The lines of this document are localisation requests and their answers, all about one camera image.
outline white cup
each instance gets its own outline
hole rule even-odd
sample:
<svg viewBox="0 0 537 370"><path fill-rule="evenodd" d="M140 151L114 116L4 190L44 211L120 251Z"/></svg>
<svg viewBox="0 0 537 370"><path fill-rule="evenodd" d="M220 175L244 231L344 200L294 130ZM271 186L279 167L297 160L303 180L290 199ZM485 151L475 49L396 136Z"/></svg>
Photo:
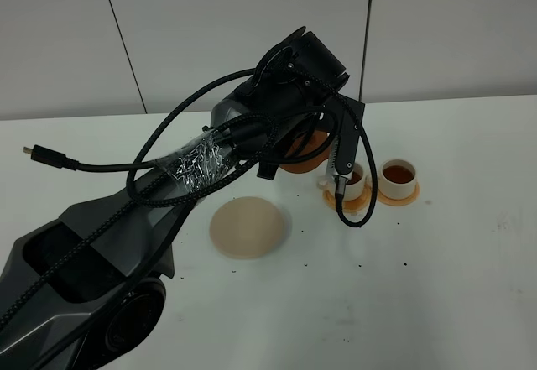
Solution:
<svg viewBox="0 0 537 370"><path fill-rule="evenodd" d="M408 198L414 193L416 184L416 169L410 162L402 159L391 159L380 166L378 190L389 199L404 200Z"/></svg>
<svg viewBox="0 0 537 370"><path fill-rule="evenodd" d="M354 173L360 176L360 180L352 183L352 179L347 181L347 186L345 187L345 195L343 196L344 201L351 201L360 198L360 195L363 193L363 187L366 184L366 175L363 170L363 167L355 163L352 169L353 177L356 179ZM332 196L336 194L336 183L332 177L326 177L322 175L317 179L317 188L330 192Z"/></svg>

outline white table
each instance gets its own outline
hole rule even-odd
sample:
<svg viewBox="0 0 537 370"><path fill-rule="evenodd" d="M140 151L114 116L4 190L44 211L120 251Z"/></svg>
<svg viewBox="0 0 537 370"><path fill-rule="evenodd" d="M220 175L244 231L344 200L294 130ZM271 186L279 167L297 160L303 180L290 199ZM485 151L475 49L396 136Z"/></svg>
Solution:
<svg viewBox="0 0 537 370"><path fill-rule="evenodd" d="M0 122L0 263L17 237L124 183L36 164L23 145L126 162L163 118ZM152 156L207 123L182 115ZM417 167L414 204L378 204L355 230L321 200L322 168L272 183L251 170L190 215L159 324L106 369L537 368L537 96L370 105L364 126L379 164ZM225 258L208 237L216 209L243 195L289 217L289 238L264 258Z"/></svg>

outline coaster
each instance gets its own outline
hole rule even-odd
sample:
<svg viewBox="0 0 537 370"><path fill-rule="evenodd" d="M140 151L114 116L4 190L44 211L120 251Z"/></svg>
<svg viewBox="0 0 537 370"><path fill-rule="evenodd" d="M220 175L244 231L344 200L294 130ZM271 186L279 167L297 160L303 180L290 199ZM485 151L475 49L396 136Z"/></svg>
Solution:
<svg viewBox="0 0 537 370"><path fill-rule="evenodd" d="M257 258L282 240L285 219L270 202L246 196L222 205L211 219L215 247L231 258Z"/></svg>
<svg viewBox="0 0 537 370"><path fill-rule="evenodd" d="M328 192L323 191L322 199L325 200L325 203L334 211L336 210L336 198ZM351 215L356 215L359 211L369 205L371 200L371 187L369 184L363 186L363 193L356 200L343 201L343 211L345 213L350 213Z"/></svg>
<svg viewBox="0 0 537 370"><path fill-rule="evenodd" d="M377 193L377 201L382 202L384 205L405 206L416 201L418 199L418 196L420 196L420 183L416 183L416 188L414 189L414 192L408 198L404 198L403 200L392 200L391 198L388 198L382 192L379 191Z"/></svg>

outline tea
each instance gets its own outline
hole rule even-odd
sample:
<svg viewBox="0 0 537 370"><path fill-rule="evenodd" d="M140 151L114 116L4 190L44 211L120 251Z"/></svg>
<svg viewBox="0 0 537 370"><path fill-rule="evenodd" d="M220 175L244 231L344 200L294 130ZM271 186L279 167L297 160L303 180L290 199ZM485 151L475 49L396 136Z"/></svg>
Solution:
<svg viewBox="0 0 537 370"><path fill-rule="evenodd" d="M356 171L352 172L351 179L347 182L347 185L356 184L358 181L362 179L362 176L357 173Z"/></svg>
<svg viewBox="0 0 537 370"><path fill-rule="evenodd" d="M414 179L410 170L403 166L390 166L383 170L384 177L396 184L407 184Z"/></svg>

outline robotic arm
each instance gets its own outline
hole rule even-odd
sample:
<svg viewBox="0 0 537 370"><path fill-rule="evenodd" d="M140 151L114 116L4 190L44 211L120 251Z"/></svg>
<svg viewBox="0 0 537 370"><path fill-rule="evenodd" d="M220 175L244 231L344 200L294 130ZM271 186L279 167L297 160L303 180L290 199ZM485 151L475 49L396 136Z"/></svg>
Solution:
<svg viewBox="0 0 537 370"><path fill-rule="evenodd" d="M158 136L193 101L249 76L219 102L211 126L176 152L143 158ZM0 368L97 369L134 349L164 308L161 275L174 276L171 243L201 199L259 164L272 180L281 164L312 159L331 145L336 207L349 226L373 213L377 178L362 128L364 105L338 91L345 67L311 32L298 29L253 70L214 81L181 103L155 130L132 164L81 164L39 146L32 159L92 172L127 171L117 194L69 207L58 219L19 238L0 277ZM315 129L330 135L301 152ZM373 176L368 213L358 223L342 212L345 184L362 138ZM300 146L291 155L291 145ZM136 171L150 169L135 180Z"/></svg>

